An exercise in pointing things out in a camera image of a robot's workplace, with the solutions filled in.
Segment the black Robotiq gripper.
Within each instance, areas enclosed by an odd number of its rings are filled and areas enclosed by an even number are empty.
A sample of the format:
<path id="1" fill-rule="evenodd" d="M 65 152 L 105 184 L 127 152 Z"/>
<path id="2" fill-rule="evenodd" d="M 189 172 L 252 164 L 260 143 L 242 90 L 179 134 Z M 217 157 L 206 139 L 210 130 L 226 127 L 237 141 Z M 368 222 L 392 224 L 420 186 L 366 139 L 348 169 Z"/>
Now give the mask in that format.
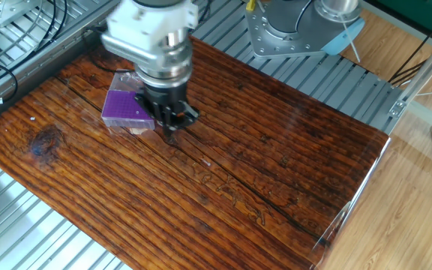
<path id="1" fill-rule="evenodd" d="M 187 83 L 170 88 L 145 84 L 143 94 L 135 96 L 148 116 L 162 127 L 165 137 L 194 124 L 200 117 L 200 111 L 188 103 L 187 88 Z"/>

